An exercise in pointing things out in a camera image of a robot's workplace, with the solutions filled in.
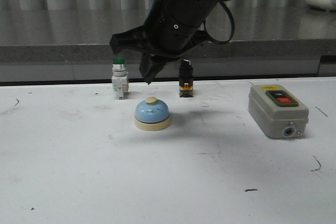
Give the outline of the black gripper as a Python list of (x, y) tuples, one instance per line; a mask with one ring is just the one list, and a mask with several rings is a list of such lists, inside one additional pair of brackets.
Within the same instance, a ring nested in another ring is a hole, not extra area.
[(209, 40), (198, 28), (213, 8), (213, 1), (155, 1), (144, 24), (112, 35), (110, 46), (114, 54), (142, 52), (139, 71), (150, 84), (168, 59)]

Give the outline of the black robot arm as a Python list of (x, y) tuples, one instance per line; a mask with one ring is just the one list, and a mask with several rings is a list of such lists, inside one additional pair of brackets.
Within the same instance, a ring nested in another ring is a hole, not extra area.
[(205, 41), (218, 45), (229, 42), (216, 40), (206, 29), (200, 29), (206, 25), (213, 8), (220, 4), (230, 20), (230, 37), (233, 37), (235, 23), (227, 1), (231, 0), (154, 0), (142, 26), (112, 35), (112, 51), (141, 52), (140, 73), (150, 84), (168, 62), (177, 61), (195, 46)]

